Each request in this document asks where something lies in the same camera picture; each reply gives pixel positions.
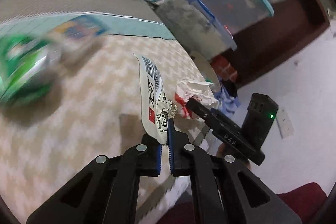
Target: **red logo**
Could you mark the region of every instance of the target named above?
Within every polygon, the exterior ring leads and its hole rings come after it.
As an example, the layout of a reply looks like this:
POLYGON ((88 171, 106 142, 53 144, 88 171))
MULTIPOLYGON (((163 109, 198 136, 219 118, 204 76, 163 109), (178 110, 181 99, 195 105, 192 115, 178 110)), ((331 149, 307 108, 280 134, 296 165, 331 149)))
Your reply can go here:
POLYGON ((149 120, 150 120, 152 123, 155 124, 155 112, 154 112, 154 110, 152 110, 150 107, 148 107, 148 108, 149 108, 149 116, 148 116, 148 118, 149 118, 149 120))

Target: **red fabric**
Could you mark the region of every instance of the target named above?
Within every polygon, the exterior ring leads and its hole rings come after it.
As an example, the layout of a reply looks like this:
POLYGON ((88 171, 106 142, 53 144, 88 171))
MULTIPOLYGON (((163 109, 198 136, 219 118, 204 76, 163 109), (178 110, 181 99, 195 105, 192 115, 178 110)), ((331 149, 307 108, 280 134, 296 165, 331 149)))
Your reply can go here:
MULTIPOLYGON (((293 191, 277 195, 302 220, 303 224, 316 214, 327 199, 321 187, 313 182, 293 191)), ((180 203, 171 208, 157 224, 194 224, 194 205, 192 202, 180 203)))

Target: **green package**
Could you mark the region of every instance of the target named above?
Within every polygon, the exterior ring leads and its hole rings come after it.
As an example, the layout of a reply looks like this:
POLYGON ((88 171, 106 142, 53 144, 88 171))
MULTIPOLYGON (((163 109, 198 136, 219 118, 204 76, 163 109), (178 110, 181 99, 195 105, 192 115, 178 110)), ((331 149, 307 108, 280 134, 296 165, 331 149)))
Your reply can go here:
POLYGON ((0 104, 22 105, 46 95, 57 60, 52 44, 26 35, 0 38, 0 104))

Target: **patterned tablecloth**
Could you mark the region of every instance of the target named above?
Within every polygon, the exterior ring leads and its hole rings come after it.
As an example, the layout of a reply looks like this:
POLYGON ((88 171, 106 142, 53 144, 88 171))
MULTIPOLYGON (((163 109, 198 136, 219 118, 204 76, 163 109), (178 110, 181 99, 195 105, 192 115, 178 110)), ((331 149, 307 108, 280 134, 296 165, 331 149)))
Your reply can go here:
MULTIPOLYGON (((169 100, 181 79, 203 80, 176 40, 110 35, 44 100, 1 112, 0 195, 21 223, 97 155, 115 157, 141 141, 139 64, 133 52, 156 63, 169 100)), ((204 123, 177 118, 175 125, 196 138, 204 123)), ((159 193, 156 203, 164 196, 169 179, 164 148, 161 176, 140 181, 138 219, 153 208, 146 205, 149 196, 159 193)))

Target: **crumpled white and red wrapper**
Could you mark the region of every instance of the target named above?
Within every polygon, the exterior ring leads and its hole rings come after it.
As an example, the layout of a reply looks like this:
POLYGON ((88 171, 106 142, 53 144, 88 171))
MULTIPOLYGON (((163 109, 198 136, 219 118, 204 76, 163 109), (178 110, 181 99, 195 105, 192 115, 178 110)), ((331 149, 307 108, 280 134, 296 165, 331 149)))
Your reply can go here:
POLYGON ((178 108, 179 114, 186 119, 198 119, 199 117, 186 108, 190 98, 199 101, 206 108, 217 108, 219 101, 214 98, 209 86, 210 82, 198 82, 190 79, 181 80, 176 87, 174 103, 178 108))

